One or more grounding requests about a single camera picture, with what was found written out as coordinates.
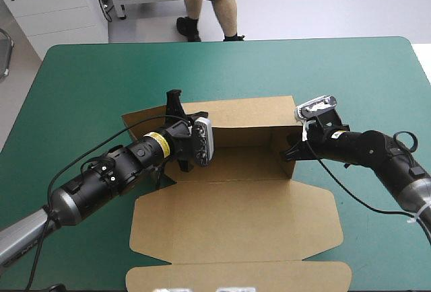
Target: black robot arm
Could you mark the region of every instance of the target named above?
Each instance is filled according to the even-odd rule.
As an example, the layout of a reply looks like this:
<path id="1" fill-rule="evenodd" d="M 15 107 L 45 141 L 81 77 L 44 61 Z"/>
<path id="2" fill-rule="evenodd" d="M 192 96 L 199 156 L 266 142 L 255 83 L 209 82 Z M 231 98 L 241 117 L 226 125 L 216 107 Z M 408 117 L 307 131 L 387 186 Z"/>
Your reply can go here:
<path id="1" fill-rule="evenodd" d="M 392 137 L 378 131 L 351 132 L 335 111 L 336 104 L 333 96 L 321 96 L 296 107 L 296 119 L 304 125 L 302 140 L 288 139 L 296 144 L 282 152 L 282 157 L 286 161 L 331 159 L 345 167 L 352 164 L 372 169 L 399 206 L 416 214 L 430 239 L 431 177 L 413 158 L 416 136 L 411 132 Z M 401 133 L 412 137 L 411 148 L 398 139 Z"/>
<path id="2" fill-rule="evenodd" d="M 163 170 L 160 166 L 167 161 L 178 161 L 186 172 L 192 169 L 192 160 L 201 167 L 209 164 L 213 137 L 208 113 L 186 115 L 180 90 L 171 90 L 167 95 L 163 126 L 128 146 L 113 147 L 85 161 L 80 174 L 48 194 L 44 208 L 0 231 L 0 275 L 54 230 L 81 223 L 150 172 Z"/>

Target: white cabinet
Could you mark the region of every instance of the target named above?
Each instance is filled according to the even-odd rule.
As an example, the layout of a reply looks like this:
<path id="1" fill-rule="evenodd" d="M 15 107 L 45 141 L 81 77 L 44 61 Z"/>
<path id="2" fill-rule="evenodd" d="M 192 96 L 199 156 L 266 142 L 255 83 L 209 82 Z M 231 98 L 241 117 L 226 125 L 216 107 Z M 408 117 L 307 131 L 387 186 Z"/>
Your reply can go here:
<path id="1" fill-rule="evenodd" d="M 40 58 L 57 44 L 107 43 L 99 0 L 4 0 Z"/>

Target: cable tie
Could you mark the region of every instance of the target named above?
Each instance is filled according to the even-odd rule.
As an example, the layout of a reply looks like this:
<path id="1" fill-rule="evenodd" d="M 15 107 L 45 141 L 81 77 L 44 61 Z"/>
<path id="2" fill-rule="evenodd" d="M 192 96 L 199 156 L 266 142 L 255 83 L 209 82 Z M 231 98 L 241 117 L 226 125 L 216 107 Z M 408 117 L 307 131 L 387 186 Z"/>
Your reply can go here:
<path id="1" fill-rule="evenodd" d="M 415 214 L 415 216 L 411 219 L 408 219 L 407 222 L 408 223 L 415 223 L 416 221 L 418 221 L 420 215 L 424 212 L 425 209 L 427 209 L 429 206 L 431 206 L 431 200 L 428 201 L 425 205 L 422 206 L 421 209 L 419 209 L 419 211 Z"/>

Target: cardboard box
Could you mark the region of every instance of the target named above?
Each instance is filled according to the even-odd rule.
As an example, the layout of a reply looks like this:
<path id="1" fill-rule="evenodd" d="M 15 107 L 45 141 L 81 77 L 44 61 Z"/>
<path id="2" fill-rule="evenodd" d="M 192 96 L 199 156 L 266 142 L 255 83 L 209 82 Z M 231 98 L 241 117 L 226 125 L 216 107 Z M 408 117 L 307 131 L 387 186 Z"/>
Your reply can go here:
<path id="1" fill-rule="evenodd" d="M 256 291 L 347 291 L 350 268 L 305 258 L 334 248 L 343 233 L 333 195 L 291 180 L 294 163 L 281 160 L 286 136 L 302 127 L 291 96 L 183 104 L 209 112 L 215 153 L 207 168 L 189 173 L 177 163 L 166 174 L 178 183 L 137 199 L 131 249 L 172 265 L 134 268 L 129 292 L 222 287 Z M 123 116 L 133 124 L 164 107 Z M 157 127 L 132 131 L 140 138 Z"/>

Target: green tabletop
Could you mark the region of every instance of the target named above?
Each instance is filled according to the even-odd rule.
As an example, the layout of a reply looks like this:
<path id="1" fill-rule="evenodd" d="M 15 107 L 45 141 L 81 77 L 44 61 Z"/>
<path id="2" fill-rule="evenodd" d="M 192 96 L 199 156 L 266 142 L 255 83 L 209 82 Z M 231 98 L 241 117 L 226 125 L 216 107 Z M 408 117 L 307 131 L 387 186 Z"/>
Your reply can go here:
<path id="1" fill-rule="evenodd" d="M 56 171 L 121 129 L 121 114 L 163 104 L 174 88 L 184 102 L 292 94 L 301 103 L 332 94 L 352 130 L 414 132 L 415 157 L 431 170 L 431 87 L 404 38 L 56 46 L 0 154 L 0 227 L 40 208 Z M 124 134 L 106 148 L 129 141 Z M 328 165 L 366 202 L 398 209 L 370 170 Z M 313 260 L 348 263 L 351 289 L 431 289 L 431 248 L 419 226 L 366 210 L 315 161 L 297 163 L 294 179 L 331 190 L 343 226 L 344 243 Z M 142 184 L 50 236 L 34 287 L 124 289 L 130 268 L 163 264 L 129 249 L 133 203 L 149 189 Z M 24 288 L 33 255 L 6 272 L 0 288 Z"/>

